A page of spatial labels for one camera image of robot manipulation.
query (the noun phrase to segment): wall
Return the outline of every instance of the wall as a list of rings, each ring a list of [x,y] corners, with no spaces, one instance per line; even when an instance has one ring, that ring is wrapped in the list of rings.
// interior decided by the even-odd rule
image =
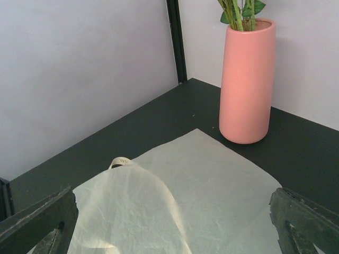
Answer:
[[[166,1],[0,1],[0,177],[177,85]]]
[[[277,23],[272,104],[339,130],[338,0],[262,0]],[[226,25],[217,0],[179,0],[188,77],[221,84]]]

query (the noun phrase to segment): white cloth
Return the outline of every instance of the white cloth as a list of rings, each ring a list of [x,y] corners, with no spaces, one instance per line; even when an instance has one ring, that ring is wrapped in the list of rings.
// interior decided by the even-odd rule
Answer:
[[[281,253],[269,207],[278,187],[194,130],[74,189],[68,253]]]

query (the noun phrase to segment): black metal pole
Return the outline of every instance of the black metal pole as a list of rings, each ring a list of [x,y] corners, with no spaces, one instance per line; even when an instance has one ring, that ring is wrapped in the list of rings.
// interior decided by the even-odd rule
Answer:
[[[181,84],[187,81],[187,73],[178,0],[167,0],[167,9],[170,22],[169,24],[171,26],[176,72],[179,84]]]

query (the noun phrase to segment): black table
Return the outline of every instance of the black table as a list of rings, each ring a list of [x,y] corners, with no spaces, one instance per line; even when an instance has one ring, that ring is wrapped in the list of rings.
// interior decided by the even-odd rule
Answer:
[[[106,170],[118,156],[135,158],[200,129],[252,161],[283,187],[339,213],[339,132],[272,108],[260,142],[239,145],[219,132],[220,88],[190,79],[10,182],[15,212]]]

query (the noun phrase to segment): pink vase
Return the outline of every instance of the pink vase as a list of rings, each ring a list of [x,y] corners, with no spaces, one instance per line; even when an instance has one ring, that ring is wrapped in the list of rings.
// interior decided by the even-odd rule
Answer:
[[[269,129],[275,58],[275,23],[257,19],[256,30],[227,28],[220,122],[223,136],[250,144]]]

